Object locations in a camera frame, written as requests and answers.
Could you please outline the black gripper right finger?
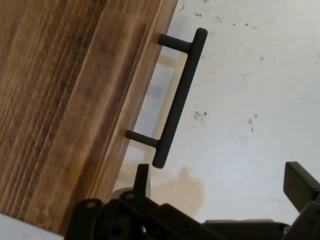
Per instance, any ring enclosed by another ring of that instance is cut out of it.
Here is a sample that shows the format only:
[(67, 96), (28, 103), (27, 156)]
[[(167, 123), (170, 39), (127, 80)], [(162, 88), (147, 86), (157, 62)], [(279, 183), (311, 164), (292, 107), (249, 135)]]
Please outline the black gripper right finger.
[(320, 238), (320, 183), (298, 162), (286, 162), (283, 191), (299, 215), (284, 234), (284, 240)]

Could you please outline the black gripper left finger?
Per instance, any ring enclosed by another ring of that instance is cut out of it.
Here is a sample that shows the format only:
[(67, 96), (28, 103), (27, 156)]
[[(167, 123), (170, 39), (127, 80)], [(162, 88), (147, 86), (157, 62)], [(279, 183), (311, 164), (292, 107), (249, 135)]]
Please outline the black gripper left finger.
[(218, 234), (170, 204), (152, 201), (148, 164), (139, 164), (132, 188), (103, 203), (76, 204), (66, 240), (216, 240)]

